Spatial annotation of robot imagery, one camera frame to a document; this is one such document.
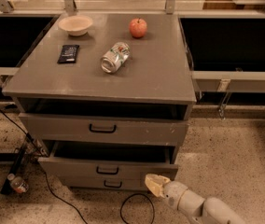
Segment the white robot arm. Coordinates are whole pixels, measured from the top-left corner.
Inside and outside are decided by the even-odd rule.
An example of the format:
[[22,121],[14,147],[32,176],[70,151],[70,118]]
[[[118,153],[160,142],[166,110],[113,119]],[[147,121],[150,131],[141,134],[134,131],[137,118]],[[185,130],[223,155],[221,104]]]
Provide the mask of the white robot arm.
[[218,198],[204,199],[186,185],[168,177],[147,174],[147,188],[172,209],[185,215],[190,224],[246,224],[226,203]]

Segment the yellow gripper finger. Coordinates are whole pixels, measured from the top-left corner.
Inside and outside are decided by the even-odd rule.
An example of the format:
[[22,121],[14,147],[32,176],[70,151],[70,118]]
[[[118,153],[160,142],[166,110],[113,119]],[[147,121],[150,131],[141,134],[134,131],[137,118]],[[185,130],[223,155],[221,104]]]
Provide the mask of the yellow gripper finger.
[[165,197],[164,187],[171,181],[170,178],[162,175],[147,174],[145,178],[146,187],[156,197]]

